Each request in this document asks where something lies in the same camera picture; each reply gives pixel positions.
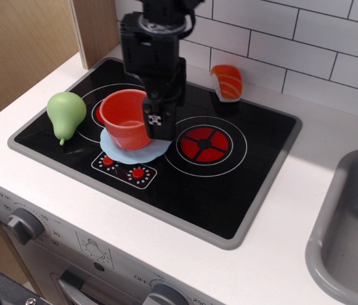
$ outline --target gray knob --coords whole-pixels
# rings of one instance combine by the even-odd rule
[[[8,228],[21,245],[26,245],[29,240],[35,240],[45,231],[40,221],[23,208],[16,209],[9,216]]]
[[[188,305],[188,301],[176,290],[166,285],[156,285],[143,305]]]

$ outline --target white countertop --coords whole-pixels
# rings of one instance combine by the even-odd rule
[[[341,304],[312,280],[305,248],[339,160],[358,149],[358,117],[245,84],[242,98],[303,127],[243,244],[222,250],[9,149],[86,72],[77,54],[0,113],[1,187],[224,304]],[[188,81],[211,88],[209,71],[188,67]]]

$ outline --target orange cup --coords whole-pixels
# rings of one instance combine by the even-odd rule
[[[108,95],[100,105],[100,115],[116,147],[133,151],[147,146],[142,102],[146,92],[125,89]]]

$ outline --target wooden panel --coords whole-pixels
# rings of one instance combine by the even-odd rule
[[[114,0],[70,0],[83,67],[92,68],[120,43]]]
[[[77,52],[68,0],[0,0],[0,110]],[[0,271],[26,280],[1,235]]]

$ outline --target light blue plate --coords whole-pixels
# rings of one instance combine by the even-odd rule
[[[116,147],[111,140],[111,136],[104,128],[101,131],[100,145],[102,150],[114,161],[119,161],[124,164],[147,163],[164,154],[169,148],[172,141],[152,139],[151,142],[134,151],[126,151]]]

